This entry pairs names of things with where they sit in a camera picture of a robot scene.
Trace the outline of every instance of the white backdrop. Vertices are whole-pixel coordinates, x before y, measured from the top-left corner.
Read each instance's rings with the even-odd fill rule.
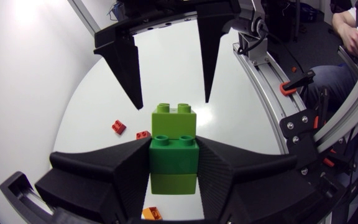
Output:
[[[93,47],[67,1],[0,0],[0,184],[48,170],[67,103],[100,58]],[[0,222],[24,222],[1,191]]]

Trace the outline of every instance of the black bracket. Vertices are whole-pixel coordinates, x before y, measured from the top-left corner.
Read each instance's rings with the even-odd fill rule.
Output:
[[[314,73],[314,71],[309,70],[306,73],[303,73],[301,75],[296,76],[296,78],[294,78],[293,80],[291,80],[290,82],[288,82],[287,84],[285,84],[283,86],[283,89],[285,91],[287,90],[292,90],[301,86],[307,86],[310,83],[313,83],[313,77],[316,74]]]

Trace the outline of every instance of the red lego brick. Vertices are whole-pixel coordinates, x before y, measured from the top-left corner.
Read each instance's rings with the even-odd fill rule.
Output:
[[[121,134],[127,127],[123,125],[119,120],[114,122],[114,124],[111,126],[111,128],[117,132],[117,134]]]
[[[147,138],[149,136],[151,136],[151,134],[148,131],[142,131],[142,132],[136,133],[136,140],[142,139],[142,138]]]

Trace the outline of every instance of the red clamp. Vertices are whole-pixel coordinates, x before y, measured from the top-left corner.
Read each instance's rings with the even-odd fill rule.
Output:
[[[280,91],[281,91],[281,93],[283,93],[284,96],[288,96],[288,95],[294,94],[296,92],[296,88],[293,88],[291,90],[284,90],[283,86],[285,84],[288,84],[288,83],[289,82],[285,82],[285,83],[280,84]]]

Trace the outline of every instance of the cable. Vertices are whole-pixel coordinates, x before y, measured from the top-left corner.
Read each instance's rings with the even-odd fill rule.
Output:
[[[290,7],[290,5],[291,5],[291,4],[288,2],[288,3],[287,3],[287,6],[281,11],[281,12],[283,13],[283,16],[284,16],[284,10],[288,9],[288,7]]]
[[[237,54],[239,54],[239,55],[244,55],[244,54],[246,54],[248,51],[250,51],[250,50],[252,50],[252,49],[258,47],[258,45],[259,45],[260,43],[262,43],[262,41],[265,39],[265,37],[266,37],[266,32],[263,32],[263,36],[260,37],[260,39],[259,39],[254,45],[250,46],[249,48],[247,48],[247,49],[245,49],[245,50],[239,48],[238,51],[237,51]]]
[[[301,64],[299,63],[299,61],[295,58],[295,56],[290,52],[290,50],[287,48],[287,46],[278,38],[276,37],[274,34],[272,34],[271,32],[261,28],[261,30],[263,30],[265,33],[267,33],[269,36],[273,37],[275,40],[277,40],[281,45],[283,45],[285,47],[285,50],[287,50],[287,52],[291,55],[291,57],[294,59],[294,61],[296,62],[296,64],[299,66],[300,70],[302,71],[302,73],[304,73],[305,71],[303,71],[303,68],[301,66]]]

